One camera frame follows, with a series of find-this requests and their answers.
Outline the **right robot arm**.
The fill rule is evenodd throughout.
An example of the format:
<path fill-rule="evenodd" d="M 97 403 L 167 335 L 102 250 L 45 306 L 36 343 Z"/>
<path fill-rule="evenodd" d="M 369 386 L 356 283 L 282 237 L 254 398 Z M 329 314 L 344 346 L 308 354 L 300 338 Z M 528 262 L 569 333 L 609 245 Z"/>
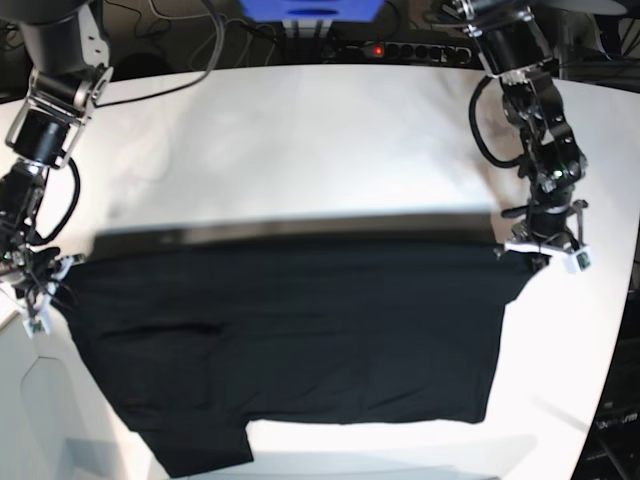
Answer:
<path fill-rule="evenodd" d="M 76 262 L 58 259 L 51 245 L 68 215 L 46 236 L 37 230 L 49 173 L 68 167 L 79 174 L 72 152 L 94 111 L 104 107 L 101 97 L 114 69 L 102 9 L 94 1 L 4 1 L 1 17 L 17 25 L 33 64 L 5 139 L 16 161 L 1 179 L 1 281 L 32 318 L 46 309 Z"/>

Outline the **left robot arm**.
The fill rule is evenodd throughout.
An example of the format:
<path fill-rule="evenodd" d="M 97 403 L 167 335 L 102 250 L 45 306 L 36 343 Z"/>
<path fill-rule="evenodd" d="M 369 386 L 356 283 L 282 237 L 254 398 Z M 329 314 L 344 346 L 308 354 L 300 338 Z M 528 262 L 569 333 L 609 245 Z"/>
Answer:
<path fill-rule="evenodd" d="M 570 217 L 583 220 L 588 204 L 573 197 L 586 173 L 587 160 L 566 120 L 561 94 L 547 66 L 553 55 L 527 1 L 455 1 L 447 26 L 464 31 L 476 44 L 486 75 L 475 88 L 468 109 L 472 135 L 491 165 L 515 168 L 529 181 L 529 197 L 522 206 L 502 211 L 514 220 L 504 253 L 526 257 L 538 271 L 552 259 L 570 273 L 592 264 L 584 229 L 571 230 Z M 497 80 L 502 109 L 519 132 L 523 152 L 502 161 L 488 149 L 479 131 L 476 108 L 484 89 Z"/>

